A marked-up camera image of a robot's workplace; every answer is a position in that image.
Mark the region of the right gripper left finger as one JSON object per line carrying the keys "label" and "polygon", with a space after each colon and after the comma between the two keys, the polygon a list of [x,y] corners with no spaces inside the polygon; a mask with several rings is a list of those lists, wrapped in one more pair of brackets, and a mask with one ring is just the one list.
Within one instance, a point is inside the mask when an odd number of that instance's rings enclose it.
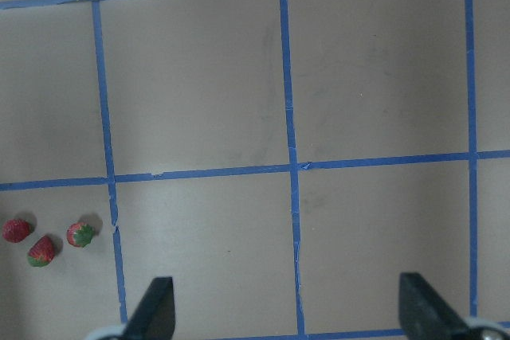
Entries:
{"label": "right gripper left finger", "polygon": [[175,326],[173,279],[171,276],[156,277],[151,281],[120,338],[171,340]]}

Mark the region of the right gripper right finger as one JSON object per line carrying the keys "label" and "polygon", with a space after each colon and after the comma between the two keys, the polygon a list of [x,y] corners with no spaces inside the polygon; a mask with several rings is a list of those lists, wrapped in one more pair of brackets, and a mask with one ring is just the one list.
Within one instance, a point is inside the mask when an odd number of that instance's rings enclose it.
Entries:
{"label": "right gripper right finger", "polygon": [[465,320],[417,272],[403,272],[398,283],[398,321],[408,339],[466,339]]}

